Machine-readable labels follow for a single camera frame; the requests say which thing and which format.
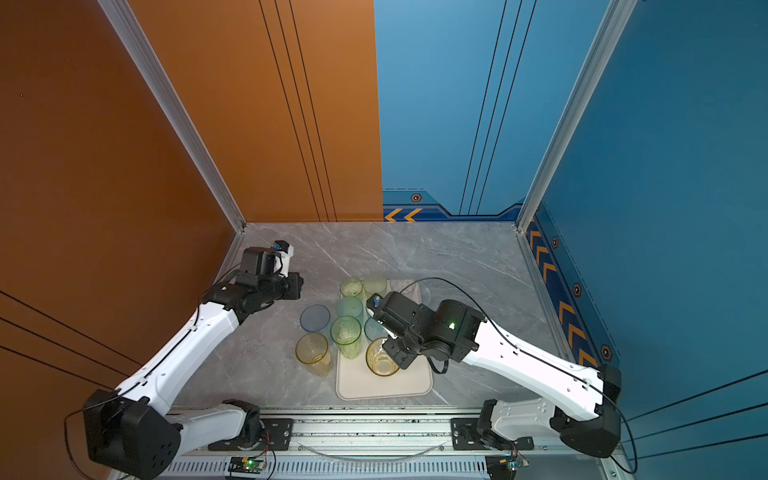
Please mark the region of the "tall blue clear cup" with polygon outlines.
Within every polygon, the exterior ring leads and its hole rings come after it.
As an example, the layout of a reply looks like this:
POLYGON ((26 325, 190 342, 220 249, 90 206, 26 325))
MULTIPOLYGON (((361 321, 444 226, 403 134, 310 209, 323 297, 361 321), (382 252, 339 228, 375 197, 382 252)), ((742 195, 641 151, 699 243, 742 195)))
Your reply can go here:
POLYGON ((302 311, 299 317, 301 328, 308 333, 322 331, 329 325, 330 321, 330 310, 325 305, 321 304, 308 306, 302 311))

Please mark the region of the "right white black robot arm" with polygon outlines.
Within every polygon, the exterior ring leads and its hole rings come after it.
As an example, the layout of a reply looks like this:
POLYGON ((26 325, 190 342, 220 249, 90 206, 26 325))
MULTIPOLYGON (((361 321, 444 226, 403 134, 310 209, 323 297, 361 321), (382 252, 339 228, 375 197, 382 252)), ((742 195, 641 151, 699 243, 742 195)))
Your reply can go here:
POLYGON ((400 368, 409 368, 419 356, 443 365, 465 363, 537 394, 531 401, 485 401, 476 424, 484 446, 516 452, 520 439, 556 436, 596 458, 610 457, 618 446, 621 374, 616 368, 577 365, 551 355, 456 300, 431 310, 391 292, 374 295, 366 308, 387 331, 383 348, 400 368))

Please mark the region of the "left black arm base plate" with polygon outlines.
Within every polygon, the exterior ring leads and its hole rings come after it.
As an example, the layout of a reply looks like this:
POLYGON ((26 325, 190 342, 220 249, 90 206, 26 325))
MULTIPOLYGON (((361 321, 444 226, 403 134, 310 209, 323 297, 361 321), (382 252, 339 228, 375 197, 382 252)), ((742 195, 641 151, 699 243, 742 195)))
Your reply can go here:
POLYGON ((265 449, 272 451, 287 451, 290 446, 294 421, 284 419, 260 419, 254 439, 245 436, 229 440, 221 440, 207 446, 208 451, 255 451, 265 449))

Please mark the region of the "tall green clear cup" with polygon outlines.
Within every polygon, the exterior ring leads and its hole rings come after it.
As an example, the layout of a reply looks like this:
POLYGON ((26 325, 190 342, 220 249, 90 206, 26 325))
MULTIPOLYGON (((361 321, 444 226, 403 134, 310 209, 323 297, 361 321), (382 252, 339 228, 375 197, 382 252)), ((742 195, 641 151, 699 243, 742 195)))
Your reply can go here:
POLYGON ((352 316, 337 318, 330 329, 331 338, 340 354, 349 360, 357 358, 362 352, 363 335, 360 321, 352 316))

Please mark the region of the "tall grey-blue cup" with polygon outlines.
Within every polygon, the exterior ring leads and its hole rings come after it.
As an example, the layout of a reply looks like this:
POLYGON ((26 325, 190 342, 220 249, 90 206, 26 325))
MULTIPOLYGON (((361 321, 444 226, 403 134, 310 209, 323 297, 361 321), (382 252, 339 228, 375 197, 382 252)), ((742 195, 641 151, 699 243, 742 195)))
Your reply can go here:
POLYGON ((364 334, 369 342, 388 336, 387 330, 375 319, 369 318, 364 324, 364 334))

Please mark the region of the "green dotted textured cup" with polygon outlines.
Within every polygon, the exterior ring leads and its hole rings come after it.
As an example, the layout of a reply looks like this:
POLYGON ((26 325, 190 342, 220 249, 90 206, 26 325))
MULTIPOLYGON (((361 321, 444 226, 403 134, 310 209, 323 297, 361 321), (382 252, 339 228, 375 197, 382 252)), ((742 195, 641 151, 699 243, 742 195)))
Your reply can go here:
POLYGON ((385 296, 389 291, 388 279, 381 273, 369 274, 363 278, 363 289, 367 296, 385 296))

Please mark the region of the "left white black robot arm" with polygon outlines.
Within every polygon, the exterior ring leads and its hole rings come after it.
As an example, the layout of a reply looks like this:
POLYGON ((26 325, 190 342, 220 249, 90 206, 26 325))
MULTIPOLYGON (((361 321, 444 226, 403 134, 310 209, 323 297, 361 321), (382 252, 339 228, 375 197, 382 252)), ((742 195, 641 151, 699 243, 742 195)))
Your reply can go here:
POLYGON ((155 479, 179 455, 216 442, 250 450, 265 442, 258 406, 227 400, 173 411, 181 389, 213 350, 251 315, 278 300, 297 300, 303 279, 289 269, 285 241, 249 247, 238 268, 206 292, 164 347, 117 388, 95 391, 82 409, 91 461, 138 479, 155 479))

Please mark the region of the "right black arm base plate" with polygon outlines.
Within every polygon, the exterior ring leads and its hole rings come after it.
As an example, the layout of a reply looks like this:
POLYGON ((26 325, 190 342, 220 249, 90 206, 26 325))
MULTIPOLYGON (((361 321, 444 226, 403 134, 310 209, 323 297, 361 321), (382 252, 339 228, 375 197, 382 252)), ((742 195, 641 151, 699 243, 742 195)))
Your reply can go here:
POLYGON ((533 438, 530 436, 509 440, 493 432, 486 425, 479 426, 478 422, 478 418, 460 417, 450 420, 454 450, 532 451, 535 448, 533 438))

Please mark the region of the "small green clear glass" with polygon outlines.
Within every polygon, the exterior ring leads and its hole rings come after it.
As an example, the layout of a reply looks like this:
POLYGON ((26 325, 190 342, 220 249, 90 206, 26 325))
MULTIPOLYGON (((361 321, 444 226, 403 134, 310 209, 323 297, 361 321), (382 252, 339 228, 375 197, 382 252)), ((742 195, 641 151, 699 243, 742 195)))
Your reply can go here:
POLYGON ((341 282, 339 290, 343 298, 360 297, 364 292, 363 281, 360 278, 349 277, 341 282))

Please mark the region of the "teal cup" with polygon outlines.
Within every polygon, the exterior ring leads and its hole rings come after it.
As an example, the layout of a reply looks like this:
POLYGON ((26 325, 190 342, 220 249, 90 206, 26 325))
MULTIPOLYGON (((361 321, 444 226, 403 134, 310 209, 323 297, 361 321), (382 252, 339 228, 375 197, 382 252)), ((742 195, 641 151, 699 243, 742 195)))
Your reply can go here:
POLYGON ((363 320, 363 303, 355 296, 343 297, 336 303, 336 314, 338 317, 353 317, 357 320, 363 320))

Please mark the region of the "amber yellow cup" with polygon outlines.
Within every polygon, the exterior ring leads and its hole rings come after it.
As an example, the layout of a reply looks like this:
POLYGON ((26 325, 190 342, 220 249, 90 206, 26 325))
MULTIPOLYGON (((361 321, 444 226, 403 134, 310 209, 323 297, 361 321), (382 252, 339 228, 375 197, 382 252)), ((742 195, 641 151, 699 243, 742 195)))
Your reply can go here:
POLYGON ((387 337, 381 337, 371 342, 366 350, 365 360, 368 369, 379 377, 389 377, 396 374, 400 368, 383 348, 387 337))

